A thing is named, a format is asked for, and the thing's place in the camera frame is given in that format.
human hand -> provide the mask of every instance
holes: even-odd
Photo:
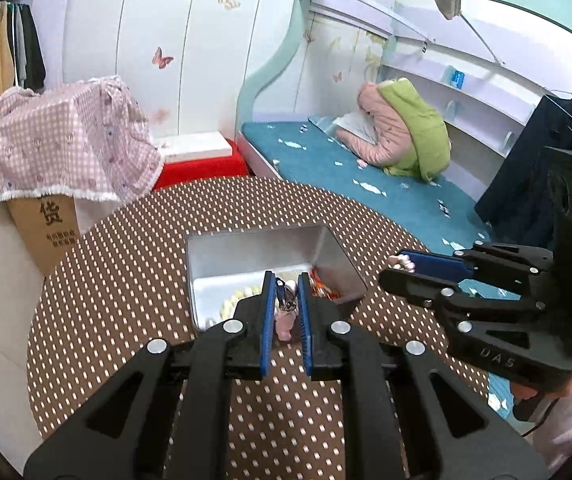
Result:
[[[532,397],[536,396],[539,392],[533,390],[532,388],[528,388],[527,386],[522,386],[521,384],[510,382],[510,391],[512,395],[515,396],[515,399],[531,399]],[[562,397],[568,397],[572,393],[572,377],[568,380],[567,383],[563,385],[563,388],[558,392],[554,392],[552,394],[547,394],[547,399],[560,399]]]

white fringe trim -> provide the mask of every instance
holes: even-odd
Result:
[[[114,192],[85,191],[82,189],[71,189],[68,186],[50,186],[41,189],[15,189],[0,193],[0,202],[6,202],[13,198],[40,198],[47,195],[66,195],[73,198],[83,198],[94,200],[95,202],[120,202],[122,200]]]

red butterfly sticker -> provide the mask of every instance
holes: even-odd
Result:
[[[157,65],[159,70],[165,69],[170,62],[175,59],[174,57],[164,57],[162,54],[162,48],[160,46],[157,47],[157,51],[153,56],[153,65]]]

blue package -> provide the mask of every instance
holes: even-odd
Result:
[[[466,74],[459,72],[459,70],[455,70],[450,78],[450,84],[461,90],[464,87],[464,77],[466,77]]]

red fabric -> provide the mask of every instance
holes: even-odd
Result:
[[[200,178],[249,175],[248,166],[246,166],[243,156],[239,153],[237,145],[232,140],[227,142],[233,149],[231,156],[172,162],[163,165],[162,174],[159,176],[153,189],[162,189],[162,187],[174,186],[181,182],[198,180]]]

